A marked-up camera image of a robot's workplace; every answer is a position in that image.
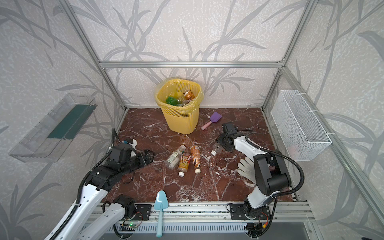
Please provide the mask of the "brown Nescafe bottle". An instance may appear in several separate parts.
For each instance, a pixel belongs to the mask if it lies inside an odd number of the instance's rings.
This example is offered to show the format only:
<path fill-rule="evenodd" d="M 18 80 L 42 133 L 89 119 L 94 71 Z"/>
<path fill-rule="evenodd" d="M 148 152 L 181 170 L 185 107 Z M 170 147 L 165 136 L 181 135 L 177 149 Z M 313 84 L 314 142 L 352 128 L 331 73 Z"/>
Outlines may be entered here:
<path fill-rule="evenodd" d="M 195 95 L 190 89 L 185 90 L 183 94 L 186 100 L 192 101 L 195 99 Z"/>

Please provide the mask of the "soda water bottle blue cap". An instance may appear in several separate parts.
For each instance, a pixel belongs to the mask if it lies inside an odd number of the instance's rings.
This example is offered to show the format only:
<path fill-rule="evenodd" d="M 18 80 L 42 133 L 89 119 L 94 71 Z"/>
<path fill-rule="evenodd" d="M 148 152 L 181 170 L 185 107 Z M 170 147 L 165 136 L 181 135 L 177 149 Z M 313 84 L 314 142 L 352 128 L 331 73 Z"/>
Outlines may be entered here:
<path fill-rule="evenodd" d="M 179 107 L 183 107 L 185 105 L 187 105 L 188 103 L 190 103 L 191 101 L 190 100 L 178 100 L 178 106 Z"/>

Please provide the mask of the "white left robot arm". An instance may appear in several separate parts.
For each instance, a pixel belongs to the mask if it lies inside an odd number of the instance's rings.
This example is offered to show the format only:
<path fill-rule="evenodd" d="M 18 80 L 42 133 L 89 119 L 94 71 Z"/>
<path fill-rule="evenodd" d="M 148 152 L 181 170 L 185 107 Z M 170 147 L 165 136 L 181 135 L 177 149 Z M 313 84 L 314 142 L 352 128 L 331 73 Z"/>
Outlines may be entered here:
<path fill-rule="evenodd" d="M 47 235 L 48 240 L 98 240 L 111 226 L 137 214 L 135 200 L 120 195 L 85 230 L 83 226 L 112 188 L 126 174 L 144 168 L 154 161 L 151 150 L 137 152 L 136 141 L 110 147 L 103 158 L 82 179 L 77 197 L 63 218 Z"/>

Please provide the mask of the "small green Sprite bottle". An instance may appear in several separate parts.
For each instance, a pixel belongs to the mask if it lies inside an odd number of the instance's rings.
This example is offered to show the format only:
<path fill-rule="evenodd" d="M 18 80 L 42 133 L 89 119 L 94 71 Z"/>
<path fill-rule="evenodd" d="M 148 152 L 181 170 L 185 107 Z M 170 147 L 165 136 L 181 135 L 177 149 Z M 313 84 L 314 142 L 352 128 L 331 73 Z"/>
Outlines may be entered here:
<path fill-rule="evenodd" d="M 180 104 L 178 99 L 171 96 L 166 98 L 166 103 L 172 106 L 177 106 Z"/>

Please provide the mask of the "brown coffee bottle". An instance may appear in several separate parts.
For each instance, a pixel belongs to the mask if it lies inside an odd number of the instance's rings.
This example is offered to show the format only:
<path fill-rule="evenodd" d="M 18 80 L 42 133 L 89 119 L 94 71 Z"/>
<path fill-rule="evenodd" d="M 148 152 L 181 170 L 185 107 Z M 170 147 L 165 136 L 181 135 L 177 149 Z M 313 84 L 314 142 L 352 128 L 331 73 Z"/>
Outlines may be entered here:
<path fill-rule="evenodd" d="M 191 156 L 195 168 L 195 173 L 200 174 L 201 173 L 201 152 L 200 148 L 197 145 L 194 145 L 190 148 L 191 150 Z"/>

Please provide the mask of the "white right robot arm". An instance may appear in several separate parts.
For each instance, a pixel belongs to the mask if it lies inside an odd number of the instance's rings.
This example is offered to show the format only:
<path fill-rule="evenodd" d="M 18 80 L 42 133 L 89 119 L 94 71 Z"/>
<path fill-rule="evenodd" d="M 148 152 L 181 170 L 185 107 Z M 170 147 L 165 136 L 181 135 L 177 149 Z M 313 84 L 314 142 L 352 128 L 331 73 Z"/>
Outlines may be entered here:
<path fill-rule="evenodd" d="M 256 186 L 246 197 L 240 217 L 269 217 L 268 205 L 291 184 L 284 158 L 252 142 L 233 123 L 222 127 L 217 143 L 228 152 L 236 150 L 246 156 L 238 163 L 238 173 Z"/>

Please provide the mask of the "gold red tea bottle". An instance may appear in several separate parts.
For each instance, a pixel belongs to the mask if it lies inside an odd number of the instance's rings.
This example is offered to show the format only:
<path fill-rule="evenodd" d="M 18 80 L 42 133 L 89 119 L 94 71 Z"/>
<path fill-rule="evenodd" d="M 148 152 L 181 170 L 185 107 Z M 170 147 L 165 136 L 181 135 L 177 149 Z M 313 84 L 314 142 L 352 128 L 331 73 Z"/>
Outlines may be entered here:
<path fill-rule="evenodd" d="M 183 153 L 181 156 L 181 160 L 179 162 L 179 167 L 178 167 L 179 177 L 185 176 L 186 172 L 189 169 L 190 161 L 191 161 L 191 155 L 188 153 Z"/>

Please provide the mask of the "clear bottle green label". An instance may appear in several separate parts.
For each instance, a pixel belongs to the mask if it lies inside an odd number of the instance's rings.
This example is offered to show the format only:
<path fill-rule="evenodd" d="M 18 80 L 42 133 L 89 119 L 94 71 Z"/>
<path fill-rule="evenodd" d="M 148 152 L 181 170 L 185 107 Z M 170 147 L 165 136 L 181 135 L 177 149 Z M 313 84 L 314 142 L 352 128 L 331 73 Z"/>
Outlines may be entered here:
<path fill-rule="evenodd" d="M 186 146 L 180 145 L 178 149 L 174 151 L 166 160 L 166 167 L 171 170 L 174 169 L 179 164 L 185 150 Z"/>

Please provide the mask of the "clear bottle white cap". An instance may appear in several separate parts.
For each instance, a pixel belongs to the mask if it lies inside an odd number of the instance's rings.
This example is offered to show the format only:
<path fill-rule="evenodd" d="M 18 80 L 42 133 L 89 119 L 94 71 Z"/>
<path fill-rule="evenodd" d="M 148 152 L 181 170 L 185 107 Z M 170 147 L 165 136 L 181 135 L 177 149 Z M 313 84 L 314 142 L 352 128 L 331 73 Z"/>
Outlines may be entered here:
<path fill-rule="evenodd" d="M 215 156 L 221 152 L 223 152 L 225 149 L 219 144 L 219 143 L 214 143 L 213 149 L 211 151 L 211 155 Z"/>

